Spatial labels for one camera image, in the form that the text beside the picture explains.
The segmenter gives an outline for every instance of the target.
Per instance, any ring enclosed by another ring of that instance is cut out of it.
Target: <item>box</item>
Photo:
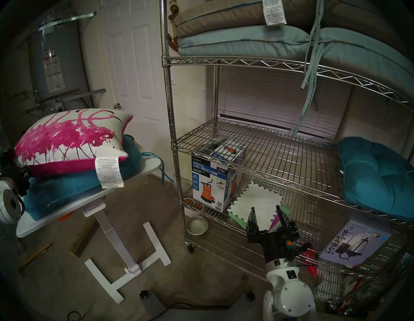
[[[246,156],[246,144],[231,138],[211,140],[198,151],[223,161],[240,163]],[[241,174],[223,164],[192,156],[193,198],[223,213],[236,194]]]
[[[330,220],[324,222],[324,230],[334,231],[335,236],[319,254],[320,258],[340,263],[347,267],[360,266],[371,257],[391,236],[389,223],[364,212],[342,209],[325,213],[337,221],[346,221],[342,228],[327,226]]]
[[[393,224],[391,237],[359,266],[360,272],[366,275],[376,275],[387,264],[397,263],[394,262],[396,257],[405,253],[410,243],[412,243],[412,235],[409,234],[407,228]]]

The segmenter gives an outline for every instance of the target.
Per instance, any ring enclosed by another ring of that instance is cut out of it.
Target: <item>light switch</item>
[[[176,71],[175,69],[173,69],[173,67],[170,68],[170,74],[171,74],[171,85],[176,85],[177,84]]]

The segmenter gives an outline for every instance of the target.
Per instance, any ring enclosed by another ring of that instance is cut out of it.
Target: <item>wire shelving unit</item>
[[[297,244],[308,241],[313,244],[314,257],[309,258],[301,255],[297,258],[297,261],[307,260],[308,263],[314,264],[318,268],[321,275],[329,275],[329,280],[324,280],[326,286],[318,287],[318,289],[315,287],[315,298],[328,302],[342,301],[341,291],[344,275],[361,277],[367,282],[376,280],[377,276],[365,275],[344,265],[318,258],[317,253],[322,250],[319,245],[321,233],[323,233],[322,203],[329,201],[338,204],[338,206],[356,208],[412,230],[414,230],[414,223],[397,220],[388,215],[346,203],[342,197],[342,175],[339,171],[340,163],[336,145],[299,135],[292,138],[283,131],[218,118],[220,66],[261,67],[303,72],[304,63],[253,57],[171,57],[168,53],[166,6],[166,0],[160,0],[161,61],[164,70],[171,149],[181,203],[185,244],[202,248],[246,273],[266,280],[265,261],[261,247],[247,242],[245,230],[234,223],[227,212],[220,213],[207,206],[201,207],[200,203],[192,198],[192,187],[187,191],[183,191],[181,184],[178,152],[221,164],[220,159],[204,154],[200,151],[200,147],[209,141],[219,141],[223,137],[231,136],[244,141],[248,145],[246,148],[247,155],[243,160],[234,159],[230,163],[227,162],[226,166],[243,173],[243,182],[246,185],[253,180],[265,188],[282,194],[284,203],[292,209],[292,217],[300,229],[301,237]],[[181,65],[214,66],[214,117],[178,138],[174,120],[170,68],[171,66]],[[414,111],[414,105],[407,97],[371,79],[321,65],[318,67],[317,75],[367,88]],[[209,229],[205,234],[201,236],[188,234],[184,207],[197,211],[208,219]],[[306,267],[302,266],[301,271],[300,278],[304,282],[311,283],[313,276]]]

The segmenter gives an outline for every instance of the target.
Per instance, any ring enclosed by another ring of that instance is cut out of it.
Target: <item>white table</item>
[[[140,146],[136,142],[134,143],[138,147],[138,150],[141,152],[143,150],[142,146]],[[140,169],[130,179],[137,177],[137,176],[148,175],[160,168],[161,168],[161,161],[157,157],[142,156]],[[164,266],[167,266],[168,264],[170,264],[171,260],[168,257],[167,253],[165,252],[160,241],[158,240],[158,237],[156,236],[149,222],[146,222],[143,225],[156,251],[140,264],[137,264],[132,259],[131,255],[128,253],[124,244],[120,240],[118,234],[116,234],[114,228],[109,222],[108,217],[103,211],[103,208],[105,207],[104,201],[102,199],[103,196],[115,190],[116,190],[115,188],[107,188],[101,191],[85,193],[78,199],[73,200],[71,203],[61,207],[59,210],[49,214],[48,216],[43,217],[42,219],[38,221],[35,221],[34,219],[32,219],[29,213],[25,212],[17,224],[16,235],[17,237],[24,237],[40,229],[41,227],[46,226],[47,224],[56,221],[58,218],[66,215],[67,213],[70,213],[71,211],[77,210],[78,208],[81,208],[81,207],[84,207],[84,211],[85,211],[85,208],[90,208],[89,204],[91,204],[92,202],[94,204],[100,204],[100,206],[98,206],[96,210],[89,211],[89,214],[95,215],[96,219],[101,225],[106,236],[111,241],[112,245],[115,247],[115,249],[121,256],[121,258],[125,261],[128,267],[125,268],[125,275],[111,284],[105,278],[105,276],[98,270],[98,268],[95,266],[95,264],[92,262],[91,259],[87,260],[85,264],[88,267],[88,269],[92,272],[94,277],[98,280],[98,282],[108,292],[108,294],[116,301],[116,303],[121,303],[124,300],[124,298],[119,294],[119,292],[117,291],[118,289],[120,289],[122,286],[124,286],[125,284],[130,282],[132,279],[140,275],[142,271],[150,267],[158,259],[161,259]]]

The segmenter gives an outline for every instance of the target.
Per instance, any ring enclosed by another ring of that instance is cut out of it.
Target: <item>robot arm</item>
[[[0,156],[0,223],[3,224],[17,224],[24,213],[20,196],[25,196],[30,187],[30,169],[18,167],[10,158],[9,151]]]
[[[311,289],[299,280],[299,268],[294,258],[305,252],[312,245],[306,243],[294,247],[293,242],[299,239],[295,222],[287,223],[277,207],[282,226],[277,231],[268,233],[259,231],[256,213],[252,208],[248,225],[247,239],[250,243],[262,246],[266,262],[266,278],[273,285],[273,291],[267,291],[263,299],[263,319],[273,321],[273,311],[281,312],[287,317],[312,314],[310,320],[317,320],[315,303]]]

